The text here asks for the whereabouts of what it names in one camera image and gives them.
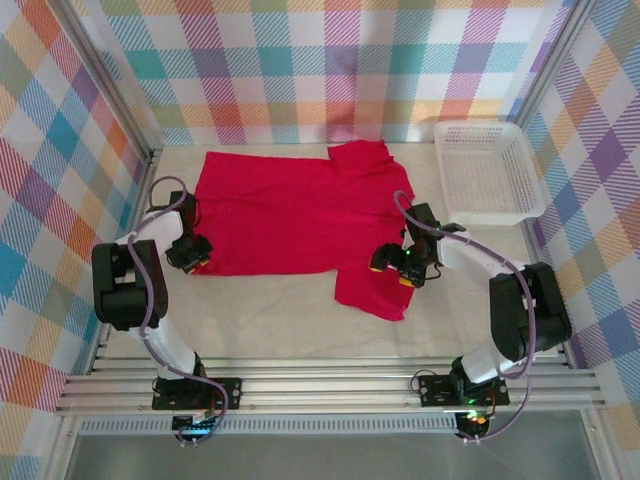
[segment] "checkered pattern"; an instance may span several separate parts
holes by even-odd
[[[45,0],[0,4],[0,478],[35,478],[142,164]]]
[[[126,58],[148,123],[170,145],[416,141],[425,123],[504,118],[522,104],[571,3],[100,2],[118,43],[105,49]],[[542,50],[525,56],[549,9],[556,21]]]
[[[528,129],[553,203],[535,224],[580,364],[640,478],[640,6],[600,1]]]

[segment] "plaid backdrop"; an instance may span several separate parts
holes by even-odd
[[[189,145],[417,141],[440,119],[504,118],[572,0],[99,3],[74,0],[134,111]]]
[[[44,0],[0,2],[0,479],[35,478],[141,162]]]
[[[600,0],[528,135],[553,203],[536,223],[582,366],[640,478],[640,1]]]

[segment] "white plastic basket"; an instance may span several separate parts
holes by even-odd
[[[449,220],[515,225],[546,207],[533,150],[520,127],[502,122],[440,122],[435,144]]]

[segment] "red t-shirt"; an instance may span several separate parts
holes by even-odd
[[[195,195],[197,232],[211,241],[204,275],[338,270],[336,300],[401,320],[413,289],[393,271],[369,270],[371,254],[401,242],[393,193],[413,191],[383,142],[330,147],[330,160],[207,153]]]

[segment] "plaid fabric wall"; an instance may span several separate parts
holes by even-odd
[[[553,203],[536,223],[640,478],[640,2],[601,0],[528,129]]]
[[[44,0],[0,2],[0,479],[35,478],[141,162]]]
[[[134,110],[188,145],[418,141],[515,114],[572,0],[74,3]]]

